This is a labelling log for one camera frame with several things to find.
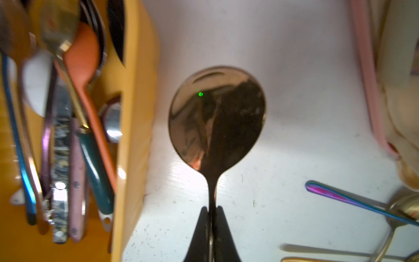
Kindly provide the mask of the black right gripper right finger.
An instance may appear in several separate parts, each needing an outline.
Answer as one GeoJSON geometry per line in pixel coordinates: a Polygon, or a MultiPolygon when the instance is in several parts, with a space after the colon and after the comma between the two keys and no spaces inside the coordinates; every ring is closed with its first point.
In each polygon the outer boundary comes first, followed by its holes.
{"type": "Polygon", "coordinates": [[[241,262],[240,256],[232,238],[227,218],[221,206],[218,206],[216,209],[214,233],[214,261],[241,262]]]}

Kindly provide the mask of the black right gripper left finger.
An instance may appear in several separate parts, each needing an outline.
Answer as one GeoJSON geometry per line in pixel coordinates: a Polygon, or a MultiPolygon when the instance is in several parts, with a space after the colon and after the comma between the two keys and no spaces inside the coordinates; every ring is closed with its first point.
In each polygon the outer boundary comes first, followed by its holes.
{"type": "Polygon", "coordinates": [[[209,214],[207,207],[203,207],[194,230],[194,234],[184,259],[184,262],[209,262],[209,214]]]}

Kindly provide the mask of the gold spoon long handle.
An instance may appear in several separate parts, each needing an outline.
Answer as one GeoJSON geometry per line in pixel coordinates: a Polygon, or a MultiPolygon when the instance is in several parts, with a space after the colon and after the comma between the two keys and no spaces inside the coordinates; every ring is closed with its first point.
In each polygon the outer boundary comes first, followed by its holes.
{"type": "MultiPolygon", "coordinates": [[[[376,255],[369,257],[354,255],[291,255],[284,257],[280,262],[375,262],[376,255]]],[[[381,262],[418,262],[419,251],[408,255],[384,255],[381,262]]]]}

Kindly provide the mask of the pink handled steel spoon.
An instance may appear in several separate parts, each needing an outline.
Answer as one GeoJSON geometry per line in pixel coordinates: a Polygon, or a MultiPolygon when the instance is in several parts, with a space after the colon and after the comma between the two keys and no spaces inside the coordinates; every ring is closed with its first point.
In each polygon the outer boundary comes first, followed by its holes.
{"type": "Polygon", "coordinates": [[[86,166],[84,155],[77,136],[79,121],[72,119],[70,146],[70,186],[69,186],[69,236],[73,242],[80,242],[87,227],[88,200],[86,166]]]}

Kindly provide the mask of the ornate silver spoon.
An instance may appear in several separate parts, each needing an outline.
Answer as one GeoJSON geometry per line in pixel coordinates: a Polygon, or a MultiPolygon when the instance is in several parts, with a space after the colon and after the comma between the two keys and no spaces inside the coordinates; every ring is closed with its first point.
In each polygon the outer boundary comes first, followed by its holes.
{"type": "Polygon", "coordinates": [[[104,105],[99,112],[99,116],[108,142],[119,143],[122,136],[120,126],[121,102],[116,101],[104,105]]]}

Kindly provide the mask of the yellow plastic storage box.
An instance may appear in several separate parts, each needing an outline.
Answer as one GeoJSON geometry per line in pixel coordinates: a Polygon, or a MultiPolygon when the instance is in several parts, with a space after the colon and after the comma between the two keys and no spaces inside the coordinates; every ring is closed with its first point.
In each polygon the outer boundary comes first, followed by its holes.
{"type": "Polygon", "coordinates": [[[1,261],[120,262],[143,209],[156,97],[159,39],[142,1],[125,1],[124,59],[108,48],[108,61],[98,78],[93,101],[100,107],[122,96],[122,140],[116,159],[116,214],[113,232],[102,227],[91,205],[86,236],[78,243],[57,245],[27,223],[25,209],[11,196],[21,182],[5,100],[1,100],[1,261]]]}

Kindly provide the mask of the blue metal spoon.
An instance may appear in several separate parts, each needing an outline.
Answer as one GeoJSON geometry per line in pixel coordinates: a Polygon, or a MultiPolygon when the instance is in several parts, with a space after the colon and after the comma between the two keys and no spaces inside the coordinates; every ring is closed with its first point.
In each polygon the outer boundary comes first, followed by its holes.
{"type": "Polygon", "coordinates": [[[34,226],[37,224],[37,211],[36,211],[36,199],[33,193],[32,186],[29,181],[29,176],[24,161],[24,153],[21,146],[21,141],[19,137],[19,131],[16,123],[15,111],[13,106],[12,92],[8,79],[8,57],[5,52],[1,51],[1,62],[2,62],[2,82],[3,89],[5,93],[8,115],[10,120],[10,125],[13,132],[13,139],[15,143],[15,150],[17,155],[17,164],[19,169],[19,174],[22,181],[22,190],[25,200],[25,210],[26,218],[29,225],[34,226]]]}

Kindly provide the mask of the steel spoon patterned handle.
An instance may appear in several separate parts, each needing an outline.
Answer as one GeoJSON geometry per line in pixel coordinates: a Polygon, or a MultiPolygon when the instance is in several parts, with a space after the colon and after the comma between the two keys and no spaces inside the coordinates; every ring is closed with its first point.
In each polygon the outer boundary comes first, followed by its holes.
{"type": "Polygon", "coordinates": [[[51,167],[53,242],[68,240],[70,147],[72,143],[72,100],[63,80],[55,85],[53,102],[53,160],[51,167]]]}

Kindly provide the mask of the orange plastic spoon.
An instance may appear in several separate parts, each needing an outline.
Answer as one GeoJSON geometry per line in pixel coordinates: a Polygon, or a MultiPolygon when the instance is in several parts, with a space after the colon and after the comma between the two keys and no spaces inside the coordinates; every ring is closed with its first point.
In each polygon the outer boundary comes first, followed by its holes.
{"type": "Polygon", "coordinates": [[[75,38],[63,60],[57,63],[72,95],[85,159],[100,188],[112,194],[116,189],[116,167],[95,104],[87,88],[99,64],[99,40],[84,22],[77,25],[75,38]]]}

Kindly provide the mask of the white ceramic spoon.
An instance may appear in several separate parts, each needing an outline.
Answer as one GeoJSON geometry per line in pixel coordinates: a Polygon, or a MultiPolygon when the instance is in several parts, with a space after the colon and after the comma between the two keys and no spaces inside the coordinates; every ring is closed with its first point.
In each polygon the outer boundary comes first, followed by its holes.
{"type": "MultiPolygon", "coordinates": [[[[37,51],[24,66],[23,81],[26,103],[41,119],[45,118],[46,100],[48,96],[52,61],[46,51],[37,51]]],[[[17,68],[15,62],[8,57],[8,79],[12,87],[17,83],[17,68]]],[[[10,199],[13,205],[24,205],[23,190],[20,189],[10,199]]]]}

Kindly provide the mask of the black metal spoon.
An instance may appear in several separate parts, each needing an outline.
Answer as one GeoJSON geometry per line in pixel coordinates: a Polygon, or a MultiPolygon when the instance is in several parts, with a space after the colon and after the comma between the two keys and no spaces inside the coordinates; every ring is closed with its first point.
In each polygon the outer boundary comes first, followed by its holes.
{"type": "Polygon", "coordinates": [[[123,0],[108,0],[109,31],[115,51],[124,65],[125,6],[123,0]]]}

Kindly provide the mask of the gold spoon teal handle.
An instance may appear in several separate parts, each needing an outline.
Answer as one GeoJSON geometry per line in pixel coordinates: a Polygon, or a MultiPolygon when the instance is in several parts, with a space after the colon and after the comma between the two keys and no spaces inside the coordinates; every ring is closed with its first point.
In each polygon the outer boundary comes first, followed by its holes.
{"type": "Polygon", "coordinates": [[[81,7],[86,7],[86,17],[91,24],[78,24],[78,31],[74,32],[72,45],[63,54],[62,74],[65,79],[70,78],[70,92],[76,94],[78,102],[74,103],[74,110],[79,116],[85,110],[87,115],[79,118],[81,122],[78,136],[87,167],[87,174],[95,196],[99,217],[106,231],[112,228],[113,220],[113,161],[108,150],[106,137],[103,133],[98,114],[88,92],[95,79],[100,76],[107,58],[105,51],[106,40],[104,23],[96,4],[93,1],[69,1],[70,6],[64,10],[61,24],[67,20],[79,18],[81,7]]]}

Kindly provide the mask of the copper spoon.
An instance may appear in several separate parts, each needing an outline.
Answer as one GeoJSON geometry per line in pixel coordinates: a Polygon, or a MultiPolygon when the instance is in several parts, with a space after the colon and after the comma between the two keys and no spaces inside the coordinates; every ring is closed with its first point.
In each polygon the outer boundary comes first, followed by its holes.
{"type": "Polygon", "coordinates": [[[23,71],[27,60],[32,56],[35,42],[30,32],[28,15],[20,1],[1,1],[1,20],[4,24],[1,29],[5,36],[1,37],[1,50],[15,62],[16,88],[14,91],[15,123],[17,137],[21,147],[21,160],[23,160],[27,180],[30,184],[29,197],[34,199],[36,208],[36,222],[38,231],[45,235],[49,230],[46,211],[43,206],[43,190],[38,177],[34,151],[31,143],[28,121],[25,112],[25,94],[23,84],[23,71]]]}

